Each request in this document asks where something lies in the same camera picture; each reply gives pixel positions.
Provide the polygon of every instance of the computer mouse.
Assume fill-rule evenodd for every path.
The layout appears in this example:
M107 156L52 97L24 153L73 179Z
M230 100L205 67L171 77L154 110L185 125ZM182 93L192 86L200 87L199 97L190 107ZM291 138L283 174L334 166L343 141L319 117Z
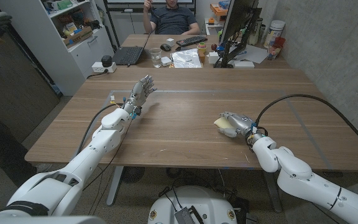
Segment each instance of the computer mouse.
M169 46L168 44L162 44L160 46L161 50L163 51L170 51L171 50L171 46Z

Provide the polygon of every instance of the black laptop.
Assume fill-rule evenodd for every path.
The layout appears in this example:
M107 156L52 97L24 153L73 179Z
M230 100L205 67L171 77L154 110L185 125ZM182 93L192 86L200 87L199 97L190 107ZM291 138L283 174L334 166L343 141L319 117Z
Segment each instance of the black laptop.
M148 34L143 47L119 47L112 57L113 62L116 65L135 65L146 46L150 34L151 32Z

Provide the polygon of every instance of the gray t-shirt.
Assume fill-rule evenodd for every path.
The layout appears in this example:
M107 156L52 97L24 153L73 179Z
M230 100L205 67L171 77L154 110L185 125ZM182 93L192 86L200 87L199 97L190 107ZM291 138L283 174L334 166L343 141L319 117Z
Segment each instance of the gray t-shirt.
M157 34L180 35L189 31L190 24L197 22L190 9L185 7L169 9L165 6L154 10L154 13L160 17L157 19L152 15L150 18L157 25Z

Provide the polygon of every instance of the bottle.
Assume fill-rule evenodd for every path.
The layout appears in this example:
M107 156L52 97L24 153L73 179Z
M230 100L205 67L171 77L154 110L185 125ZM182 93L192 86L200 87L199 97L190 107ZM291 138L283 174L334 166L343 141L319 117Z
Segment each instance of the bottle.
M285 26L285 22L283 22L283 21L272 21L272 23L268 29L268 33L267 33L266 40L264 43L265 48L268 48L269 45L274 44L276 37L281 36L284 26Z
M258 18L256 20L255 28L253 31L251 31L251 34L248 38L248 44L255 45L258 43L259 30L260 30L260 26L262 25L262 21L263 21L262 18Z

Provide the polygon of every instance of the table leg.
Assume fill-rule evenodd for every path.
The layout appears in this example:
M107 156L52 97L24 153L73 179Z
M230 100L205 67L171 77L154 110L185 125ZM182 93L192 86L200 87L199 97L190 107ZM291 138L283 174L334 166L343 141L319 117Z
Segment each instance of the table leg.
M266 171L263 171L263 173L268 188L268 194L270 196L270 201L272 202L273 205L273 210L277 213L280 213L283 211L283 208L281 206L280 197L278 196L278 189L274 178L274 173L269 173Z
M109 205L109 206L113 205L114 200L116 199L116 195L118 193L119 182L121 180L121 174L122 174L123 169L124 169L123 166L117 166L114 170L113 175L112 175L110 191L109 191L109 195L107 196L107 201L106 201L107 205Z

